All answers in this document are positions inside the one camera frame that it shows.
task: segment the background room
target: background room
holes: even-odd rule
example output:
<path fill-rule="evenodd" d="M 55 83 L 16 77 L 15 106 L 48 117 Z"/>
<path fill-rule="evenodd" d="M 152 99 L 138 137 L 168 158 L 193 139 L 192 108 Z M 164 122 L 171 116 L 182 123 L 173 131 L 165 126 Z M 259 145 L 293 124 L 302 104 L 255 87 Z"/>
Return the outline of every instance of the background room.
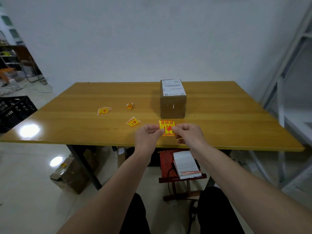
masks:
<path fill-rule="evenodd" d="M 306 167 L 298 183 L 284 192 L 312 209 L 311 170 L 306 165 L 311 163 L 312 151 L 312 25 L 307 17 L 312 0 L 0 2 L 0 39 L 5 40 L 1 51 L 12 54 L 12 46 L 25 46 L 31 55 L 26 58 L 34 61 L 23 65 L 17 51 L 16 56 L 0 56 L 2 69 L 16 71 L 12 77 L 4 74 L 9 78 L 18 76 L 20 80 L 18 86 L 12 83 L 8 88 L 1 87 L 1 97 L 28 96 L 37 109 L 76 82 L 163 79 L 181 79 L 182 83 L 235 81 L 264 106 L 277 82 L 277 74 L 283 73 L 291 46 L 293 53 L 301 44 L 284 82 L 285 128 L 308 149 L 286 153 L 286 176 L 296 176 L 296 171 Z M 276 94 L 266 109 L 278 118 Z M 72 194 L 50 181 L 49 176 L 70 154 L 66 145 L 1 143 L 0 146 L 0 175 L 6 177 L 0 181 L 2 233 L 55 233 L 97 192 L 89 183 L 80 195 Z M 254 154 L 277 187 L 278 152 Z M 98 146 L 96 156 L 99 160 L 96 176 L 104 184 L 118 169 L 118 155 L 111 146 Z M 267 180 L 253 154 L 235 151 L 231 156 L 245 169 Z M 56 157 L 61 158 L 50 164 Z M 165 203 L 162 197 L 169 193 L 168 187 L 158 183 L 159 174 L 159 167 L 148 167 L 137 191 L 148 210 L 150 230 L 183 233 L 188 225 L 189 202 Z M 191 182 L 191 188 L 203 189 L 207 181 L 208 178 Z M 177 189 L 186 187 L 178 185 Z M 245 233 L 252 233 L 236 214 Z"/>

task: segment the tiled floor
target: tiled floor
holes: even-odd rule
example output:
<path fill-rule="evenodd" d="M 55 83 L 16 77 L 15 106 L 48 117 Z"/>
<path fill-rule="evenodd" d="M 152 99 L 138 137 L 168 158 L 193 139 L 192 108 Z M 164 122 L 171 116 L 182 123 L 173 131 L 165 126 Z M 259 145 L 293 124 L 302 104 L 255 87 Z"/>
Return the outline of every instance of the tiled floor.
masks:
<path fill-rule="evenodd" d="M 50 92 L 50 86 L 37 83 L 32 88 Z M 14 95 L 28 95 L 39 108 L 54 98 L 53 93 L 38 90 L 24 90 Z M 96 189 L 89 184 L 80 194 L 62 191 L 50 181 L 49 175 L 56 169 L 50 161 L 57 156 L 69 155 L 65 145 L 1 143 L 0 144 L 0 233 L 56 233 L 75 211 L 83 207 L 95 194 Z M 277 155 L 257 152 L 272 180 L 277 183 Z M 97 177 L 105 184 L 117 170 L 117 154 L 111 147 L 98 147 L 100 166 Z M 236 153 L 246 169 L 261 177 L 254 162 L 247 153 Z M 304 163 L 307 156 L 287 156 L 287 171 L 292 173 Z M 190 201 L 164 202 L 162 196 L 168 194 L 167 184 L 159 184 L 161 175 L 158 167 L 148 167 L 137 189 L 146 208 L 146 217 L 151 233 L 185 233 L 188 225 Z M 191 182 L 193 189 L 203 189 L 207 179 Z M 312 179 L 289 195 L 312 208 Z M 181 183 L 177 189 L 186 189 Z M 253 233 L 236 212 L 245 230 Z M 193 224 L 191 233 L 199 233 Z"/>

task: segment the white paper stack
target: white paper stack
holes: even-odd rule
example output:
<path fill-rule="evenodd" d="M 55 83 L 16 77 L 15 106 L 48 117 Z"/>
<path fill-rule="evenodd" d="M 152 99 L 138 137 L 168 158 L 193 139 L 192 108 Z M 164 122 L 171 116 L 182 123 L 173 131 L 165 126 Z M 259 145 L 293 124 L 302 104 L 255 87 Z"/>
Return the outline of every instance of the white paper stack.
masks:
<path fill-rule="evenodd" d="M 174 153 L 174 165 L 181 180 L 201 176 L 201 172 L 199 172 L 195 159 L 189 150 Z"/>

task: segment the window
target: window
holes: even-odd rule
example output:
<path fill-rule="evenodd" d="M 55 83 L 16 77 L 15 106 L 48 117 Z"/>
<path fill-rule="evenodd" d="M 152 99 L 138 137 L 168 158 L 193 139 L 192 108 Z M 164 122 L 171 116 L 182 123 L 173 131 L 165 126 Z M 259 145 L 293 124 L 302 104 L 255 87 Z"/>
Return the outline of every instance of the window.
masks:
<path fill-rule="evenodd" d="M 18 35 L 18 32 L 17 32 L 15 29 L 10 30 L 10 33 L 12 34 L 12 37 L 15 38 L 15 39 L 20 37 L 20 36 Z"/>
<path fill-rule="evenodd" d="M 2 18 L 3 22 L 4 22 L 7 26 L 12 26 L 12 25 L 13 25 L 12 22 L 11 22 L 11 20 L 10 20 L 10 18 L 9 18 L 8 16 L 2 15 L 1 18 Z"/>

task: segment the table top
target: table top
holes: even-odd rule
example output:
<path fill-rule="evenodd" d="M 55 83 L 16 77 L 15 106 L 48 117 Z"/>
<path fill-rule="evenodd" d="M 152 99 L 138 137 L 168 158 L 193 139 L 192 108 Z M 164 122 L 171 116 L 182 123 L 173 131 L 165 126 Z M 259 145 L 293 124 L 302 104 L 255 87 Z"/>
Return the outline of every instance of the table top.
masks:
<path fill-rule="evenodd" d="M 302 151 L 303 146 L 233 81 L 183 82 L 185 118 L 217 149 Z M 134 133 L 160 120 L 160 82 L 75 83 L 0 137 L 1 142 L 134 146 Z M 132 110 L 126 105 L 132 102 Z M 101 107 L 109 114 L 97 115 Z M 142 123 L 130 127 L 136 117 Z M 157 147 L 186 148 L 174 137 Z"/>

